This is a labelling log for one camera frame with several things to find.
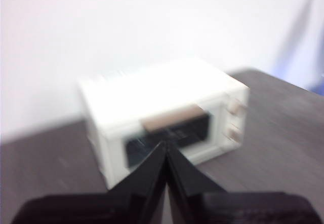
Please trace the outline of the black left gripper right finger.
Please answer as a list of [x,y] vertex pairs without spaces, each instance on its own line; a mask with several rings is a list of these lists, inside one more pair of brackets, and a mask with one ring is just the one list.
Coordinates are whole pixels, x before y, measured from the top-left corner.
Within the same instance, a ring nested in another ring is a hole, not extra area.
[[321,223],[304,197],[284,192],[228,192],[167,146],[171,203],[185,223]]

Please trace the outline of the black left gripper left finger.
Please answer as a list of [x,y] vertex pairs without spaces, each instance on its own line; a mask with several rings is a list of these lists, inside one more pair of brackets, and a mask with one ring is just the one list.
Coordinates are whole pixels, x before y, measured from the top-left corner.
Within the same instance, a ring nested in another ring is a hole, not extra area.
[[167,144],[161,142],[109,191],[31,199],[13,223],[150,223],[166,185],[166,156]]

